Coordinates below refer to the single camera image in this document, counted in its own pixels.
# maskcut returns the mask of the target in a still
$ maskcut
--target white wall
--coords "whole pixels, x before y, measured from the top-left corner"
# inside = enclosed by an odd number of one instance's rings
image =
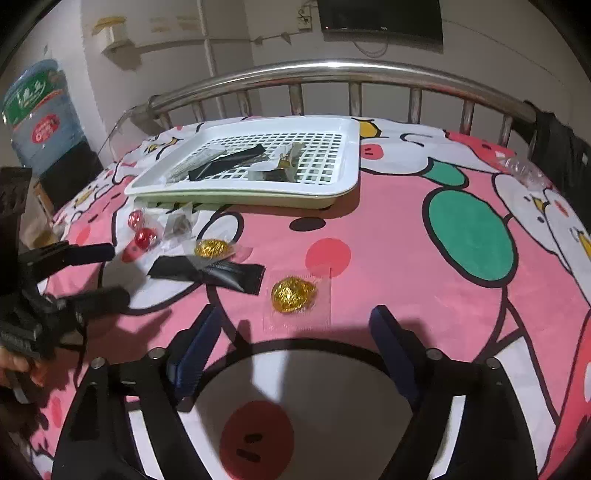
[[[458,74],[530,100],[554,111],[575,132],[591,140],[591,83],[566,42],[546,17],[527,0],[440,0],[444,19],[444,53],[390,43],[381,60],[401,61]],[[282,31],[297,32],[296,12],[301,0],[245,0],[252,38]],[[317,8],[312,8],[313,30],[252,45],[256,65],[314,58],[366,58],[350,41],[325,41]],[[359,43],[377,51],[380,42]],[[363,114],[405,121],[408,90],[378,85],[363,86]],[[304,86],[306,113],[348,110],[345,85]],[[289,113],[286,87],[261,91],[265,115]],[[423,98],[421,121],[458,129],[461,101],[428,93]],[[501,115],[483,108],[475,112],[473,134],[496,141]],[[512,135],[510,146],[525,153],[525,144]]]
[[[2,75],[0,95],[27,67],[42,59],[54,58],[66,74],[70,97],[88,143],[98,151],[106,131],[96,107],[86,59],[82,49],[80,0],[62,0],[27,35]],[[103,164],[112,161],[108,149],[100,157]]]
[[[88,75],[107,131],[111,130],[124,110],[147,101],[150,96],[210,76],[197,6],[197,0],[82,0],[83,44]],[[203,0],[203,8],[208,35],[226,39],[212,43],[215,55],[213,67],[217,73],[251,67],[253,60],[249,43],[237,40],[248,38],[242,0]],[[92,28],[100,18],[113,15],[125,17],[131,41],[145,46],[125,46],[108,56],[102,54],[96,45],[96,38],[91,35]],[[178,35],[186,33],[179,17],[188,18],[197,26],[197,30],[192,31],[192,39],[175,40]],[[164,25],[165,28],[154,28],[155,25]],[[204,107],[208,118],[219,117],[215,101],[205,102]],[[228,115],[239,114],[235,98],[224,99],[224,107]],[[195,121],[189,107],[172,112],[171,119],[175,125]],[[143,138],[144,132],[126,122],[122,134],[115,135],[111,144],[116,156],[120,157],[135,148]]]

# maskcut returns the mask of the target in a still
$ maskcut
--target human hand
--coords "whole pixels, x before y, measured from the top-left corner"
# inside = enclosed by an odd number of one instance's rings
[[[9,388],[10,382],[6,377],[5,370],[13,370],[22,373],[28,372],[33,383],[42,387],[45,383],[47,366],[45,363],[37,361],[31,365],[23,356],[15,355],[0,346],[0,385]]]

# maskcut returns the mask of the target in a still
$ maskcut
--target wall outlet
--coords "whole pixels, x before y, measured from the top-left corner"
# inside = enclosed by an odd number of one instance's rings
[[[297,28],[300,30],[312,29],[312,14],[309,5],[304,5],[297,11]]]

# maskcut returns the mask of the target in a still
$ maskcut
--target metal bed frame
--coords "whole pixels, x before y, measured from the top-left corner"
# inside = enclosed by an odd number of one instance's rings
[[[463,99],[460,132],[470,134],[476,104],[503,114],[499,144],[507,146],[514,119],[535,122],[535,110],[527,103],[464,77],[405,63],[355,59],[299,60],[274,63],[241,72],[213,77],[189,84],[172,92],[152,96],[147,102],[124,113],[118,126],[127,118],[138,125],[146,120],[160,120],[172,128],[169,112],[190,105],[195,120],[206,120],[203,101],[235,93],[243,116],[252,115],[249,93],[263,87],[287,85],[291,114],[304,115],[303,83],[345,82],[349,84],[349,115],[362,116],[362,83],[382,83],[408,87],[408,122],[421,120],[423,91],[444,93]]]

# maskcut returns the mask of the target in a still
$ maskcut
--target bed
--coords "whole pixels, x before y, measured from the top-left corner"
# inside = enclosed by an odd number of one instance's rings
[[[126,225],[129,182],[211,126],[250,121],[249,91],[288,85],[292,114],[304,115],[301,84],[326,81],[349,85],[349,113],[361,135],[358,188],[323,210],[195,203],[193,217],[198,238],[223,236],[252,247],[249,262],[268,271],[313,273],[328,263],[330,327],[264,328],[265,283],[257,297],[146,277],[159,253],[134,245]],[[409,87],[408,123],[363,116],[365,82]],[[459,131],[420,124],[424,90],[463,99]],[[237,94],[242,116],[207,121],[201,102],[228,93]],[[503,113],[497,144],[470,136],[475,104]],[[168,113],[186,105],[196,122],[172,126]],[[379,368],[367,323],[378,304],[425,345],[453,359],[498,358],[522,407],[539,477],[559,478],[591,413],[591,240],[560,192],[529,191],[498,168],[499,158],[514,155],[507,148],[513,120],[535,122],[532,107],[434,70],[313,60],[258,67],[154,96],[126,112],[126,119],[156,120],[165,131],[107,167],[55,218],[69,242],[111,242],[117,255],[106,264],[65,269],[40,289],[62,296],[122,284],[132,300],[125,315],[90,324],[84,344],[77,351],[59,350],[51,366],[44,420],[26,446],[44,479],[51,475],[64,418],[89,362],[99,356],[110,364],[131,361],[166,346],[207,303],[221,306],[230,319],[208,363],[220,372],[181,420],[214,479],[236,478],[232,455],[224,452],[235,447],[228,438],[247,433],[242,423],[236,426],[236,415],[258,411],[252,404],[262,400],[252,385],[263,394],[263,416],[289,423],[292,437],[285,439],[285,429],[275,432],[280,441],[261,447],[262,460],[240,478],[380,476],[392,456],[392,431],[402,435],[410,411]],[[158,205],[162,214],[178,207]],[[300,339],[307,347],[293,348]],[[248,354],[225,364],[236,351]],[[242,381],[244,369],[252,382]],[[303,391],[313,391],[314,398]],[[451,430],[462,416],[461,399],[458,405]],[[137,402],[130,401],[128,409],[145,473],[163,478]],[[239,431],[229,434],[232,429]],[[451,435],[430,478],[446,472],[453,444]]]

